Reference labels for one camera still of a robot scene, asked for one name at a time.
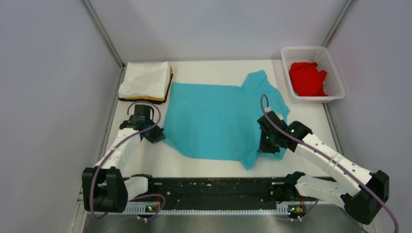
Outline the teal t shirt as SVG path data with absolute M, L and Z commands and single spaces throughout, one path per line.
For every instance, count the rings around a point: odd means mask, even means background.
M 282 159 L 285 150 L 259 152 L 261 96 L 287 119 L 290 110 L 264 70 L 241 86 L 174 82 L 163 123 L 165 143 L 194 159 L 231 160 L 251 169 L 259 156 Z

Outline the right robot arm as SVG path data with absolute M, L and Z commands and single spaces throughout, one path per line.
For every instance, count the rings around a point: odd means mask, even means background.
M 285 194 L 291 200 L 310 197 L 342 208 L 361 224 L 370 224 L 389 198 L 389 176 L 371 172 L 327 146 L 299 121 L 286 124 L 273 111 L 257 120 L 265 145 L 289 149 L 327 173 L 332 181 L 296 171 L 286 176 Z

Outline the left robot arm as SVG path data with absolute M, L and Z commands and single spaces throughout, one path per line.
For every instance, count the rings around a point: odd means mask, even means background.
M 82 173 L 84 208 L 91 214 L 122 213 L 129 201 L 136 197 L 143 200 L 154 198 L 156 188 L 153 177 L 147 174 L 124 177 L 126 167 L 134 150 L 142 140 L 156 144 L 166 137 L 159 127 L 160 109 L 151 103 L 137 101 L 127 109 L 129 118 L 123 121 L 117 135 L 105 155 Z

